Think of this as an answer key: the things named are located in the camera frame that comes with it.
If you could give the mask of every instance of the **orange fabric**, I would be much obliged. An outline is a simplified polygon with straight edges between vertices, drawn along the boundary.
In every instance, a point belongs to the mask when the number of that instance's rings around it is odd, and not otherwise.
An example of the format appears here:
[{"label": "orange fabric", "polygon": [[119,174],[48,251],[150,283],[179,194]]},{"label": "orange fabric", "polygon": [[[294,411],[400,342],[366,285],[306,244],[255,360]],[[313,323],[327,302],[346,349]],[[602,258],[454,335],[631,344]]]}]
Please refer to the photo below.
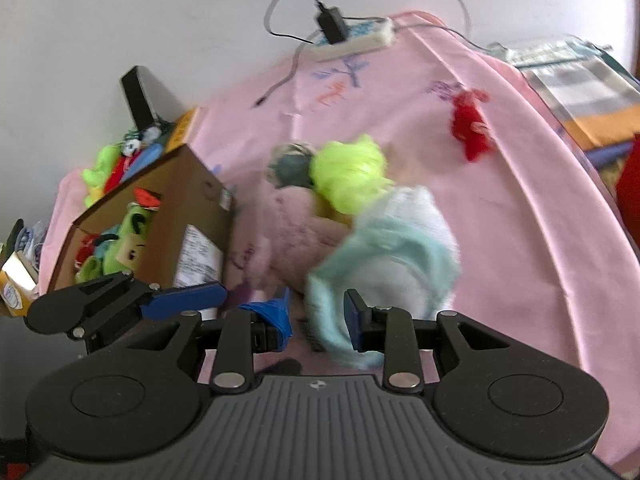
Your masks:
[{"label": "orange fabric", "polygon": [[583,151],[634,138],[640,132],[640,105],[605,115],[584,116],[563,121],[562,126]]}]

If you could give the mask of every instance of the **folded blanket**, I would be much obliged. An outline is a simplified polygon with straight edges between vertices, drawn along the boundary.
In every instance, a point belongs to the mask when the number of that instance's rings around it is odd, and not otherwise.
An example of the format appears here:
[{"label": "folded blanket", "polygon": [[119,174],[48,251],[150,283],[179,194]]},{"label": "folded blanket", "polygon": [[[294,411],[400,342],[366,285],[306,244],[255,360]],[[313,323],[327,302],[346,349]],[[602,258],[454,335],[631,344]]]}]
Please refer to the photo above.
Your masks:
[{"label": "folded blanket", "polygon": [[631,153],[633,145],[634,142],[632,140],[626,140],[625,142],[612,144],[604,148],[596,148],[595,150],[588,151],[585,155],[589,159],[589,162],[593,164],[593,167],[600,170]]},{"label": "folded blanket", "polygon": [[414,319],[435,319],[460,273],[458,244],[424,186],[398,187],[356,218],[355,229],[306,282],[309,323],[341,365],[366,369],[378,352],[358,353],[344,320],[344,293],[369,306],[391,305]]},{"label": "folded blanket", "polygon": [[631,140],[640,131],[640,92],[599,58],[523,74],[582,150]]}]

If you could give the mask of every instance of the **colorful fabric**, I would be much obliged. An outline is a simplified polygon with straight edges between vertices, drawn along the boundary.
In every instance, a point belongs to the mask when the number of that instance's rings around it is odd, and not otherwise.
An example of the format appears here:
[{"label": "colorful fabric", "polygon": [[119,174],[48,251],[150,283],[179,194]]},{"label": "colorful fabric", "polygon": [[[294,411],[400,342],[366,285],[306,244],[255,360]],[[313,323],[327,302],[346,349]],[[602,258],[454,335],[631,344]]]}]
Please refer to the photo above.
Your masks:
[{"label": "colorful fabric", "polygon": [[616,192],[616,186],[618,185],[622,170],[625,169],[627,159],[627,156],[622,156],[598,170],[602,183],[607,187],[613,197],[618,194]]},{"label": "colorful fabric", "polygon": [[619,144],[612,144],[611,146],[605,146],[604,148],[596,148],[585,153],[589,162],[593,164],[593,167],[599,170],[604,166],[608,166],[612,162],[615,162],[621,157],[627,156],[631,153],[631,148],[634,142],[627,140],[620,142]]},{"label": "colorful fabric", "polygon": [[640,131],[640,92],[600,58],[522,73],[582,150],[631,140]]}]

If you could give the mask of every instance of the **box label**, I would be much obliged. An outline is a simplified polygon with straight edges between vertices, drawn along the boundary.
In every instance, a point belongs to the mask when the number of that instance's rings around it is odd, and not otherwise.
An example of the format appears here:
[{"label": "box label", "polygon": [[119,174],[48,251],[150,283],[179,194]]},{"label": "box label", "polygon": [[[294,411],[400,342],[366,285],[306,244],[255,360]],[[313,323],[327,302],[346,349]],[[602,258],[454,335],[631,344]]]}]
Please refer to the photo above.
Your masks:
[{"label": "box label", "polygon": [[14,287],[11,282],[6,282],[2,288],[2,299],[9,308],[14,310],[22,310],[22,298],[20,298],[20,292]]},{"label": "box label", "polygon": [[195,226],[187,225],[175,270],[174,286],[215,282],[222,272],[222,251]]},{"label": "box label", "polygon": [[220,193],[220,207],[225,211],[229,211],[231,207],[231,197],[231,192],[226,187],[223,187]]}]

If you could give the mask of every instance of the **yellow-green plush toy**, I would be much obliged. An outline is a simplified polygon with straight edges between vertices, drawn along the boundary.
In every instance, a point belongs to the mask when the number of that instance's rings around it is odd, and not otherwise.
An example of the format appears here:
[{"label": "yellow-green plush toy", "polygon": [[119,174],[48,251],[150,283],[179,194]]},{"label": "yellow-green plush toy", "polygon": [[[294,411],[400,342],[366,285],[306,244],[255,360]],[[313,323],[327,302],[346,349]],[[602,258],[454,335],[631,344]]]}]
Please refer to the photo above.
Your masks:
[{"label": "yellow-green plush toy", "polygon": [[82,170],[82,180],[89,189],[89,195],[84,199],[86,207],[91,207],[102,198],[104,183],[107,182],[119,158],[120,145],[110,144],[100,150],[92,170]]},{"label": "yellow-green plush toy", "polygon": [[102,271],[105,275],[123,270],[136,270],[146,245],[146,234],[153,211],[139,205],[129,205],[120,228],[118,239],[109,243],[104,253]]},{"label": "yellow-green plush toy", "polygon": [[385,171],[385,156],[368,135],[350,144],[332,140],[310,166],[316,191],[345,215],[359,214],[393,184]]}]

